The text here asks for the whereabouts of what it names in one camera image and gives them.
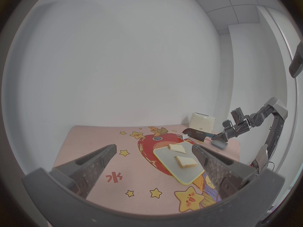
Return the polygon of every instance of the gray cutting board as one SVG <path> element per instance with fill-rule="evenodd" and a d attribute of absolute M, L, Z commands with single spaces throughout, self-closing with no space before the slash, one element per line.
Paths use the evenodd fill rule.
<path fill-rule="evenodd" d="M 186 151 L 186 154 L 170 150 L 168 146 L 154 149 L 154 155 L 158 160 L 165 166 L 165 168 L 183 185 L 191 184 L 198 176 L 200 176 L 204 169 L 199 163 L 197 157 L 192 153 L 192 144 L 189 142 L 181 142 L 177 145 L 182 145 Z M 189 168 L 180 168 L 177 160 L 174 158 L 178 157 L 190 157 L 195 159 L 197 165 Z"/>

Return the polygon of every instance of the yellow star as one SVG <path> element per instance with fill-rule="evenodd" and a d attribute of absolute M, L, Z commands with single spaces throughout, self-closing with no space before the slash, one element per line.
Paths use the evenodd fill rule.
<path fill-rule="evenodd" d="M 127 190 L 126 195 L 128 195 L 128 197 L 130 198 L 131 196 L 134 196 L 134 191 Z"/>
<path fill-rule="evenodd" d="M 143 133 L 138 133 L 138 132 L 135 132 L 135 131 L 133 131 L 133 133 L 130 134 L 130 136 L 135 137 L 137 140 L 140 139 L 140 138 L 145 138 L 145 136 L 143 135 Z"/>
<path fill-rule="evenodd" d="M 151 192 L 151 198 L 156 197 L 157 199 L 159 199 L 159 198 L 160 198 L 160 195 L 162 194 L 162 193 L 158 190 L 158 188 L 155 188 L 154 190 L 150 190 L 150 192 Z"/>
<path fill-rule="evenodd" d="M 175 196 L 180 201 L 180 212 L 198 210 L 200 208 L 200 202 L 204 199 L 204 196 L 197 194 L 193 187 L 189 187 L 186 191 L 175 192 Z"/>
<path fill-rule="evenodd" d="M 119 155 L 127 156 L 127 155 L 129 155 L 129 153 L 127 152 L 127 149 L 126 150 L 120 150 Z"/>

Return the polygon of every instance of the robotic arm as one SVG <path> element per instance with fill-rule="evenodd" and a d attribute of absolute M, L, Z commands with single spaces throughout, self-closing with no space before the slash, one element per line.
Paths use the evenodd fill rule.
<path fill-rule="evenodd" d="M 230 120 L 224 121 L 222 123 L 224 130 L 218 135 L 215 135 L 212 140 L 227 142 L 230 138 L 238 137 L 240 134 L 249 131 L 251 128 L 260 126 L 268 115 L 274 115 L 275 119 L 267 140 L 251 164 L 251 166 L 254 166 L 260 172 L 263 167 L 268 164 L 268 159 L 271 157 L 278 143 L 285 119 L 288 116 L 288 110 L 280 100 L 272 97 L 256 113 L 244 116 L 241 108 L 236 108 L 231 112 L 231 114 L 235 121 L 235 125 L 232 125 Z"/>

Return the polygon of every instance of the table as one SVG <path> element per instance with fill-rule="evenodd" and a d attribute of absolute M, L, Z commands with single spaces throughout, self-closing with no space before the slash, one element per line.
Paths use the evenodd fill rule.
<path fill-rule="evenodd" d="M 167 215 L 210 206 L 221 199 L 205 172 L 192 184 L 180 184 L 153 155 L 153 149 L 188 141 L 239 161 L 240 142 L 230 139 L 225 150 L 178 136 L 188 125 L 150 127 L 74 126 L 67 135 L 54 167 L 110 144 L 117 154 L 104 169 L 87 200 L 133 214 Z"/>

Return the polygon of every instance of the toast slice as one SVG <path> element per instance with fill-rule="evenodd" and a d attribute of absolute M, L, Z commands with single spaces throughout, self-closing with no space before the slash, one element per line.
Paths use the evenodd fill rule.
<path fill-rule="evenodd" d="M 173 151 L 177 151 L 177 152 L 181 152 L 186 154 L 186 151 L 184 149 L 184 147 L 182 145 L 173 145 L 173 144 L 169 144 L 169 149 L 173 150 Z"/>
<path fill-rule="evenodd" d="M 194 167 L 197 165 L 197 162 L 193 158 L 189 157 L 175 157 L 177 160 L 180 168 L 186 168 L 186 167 Z"/>

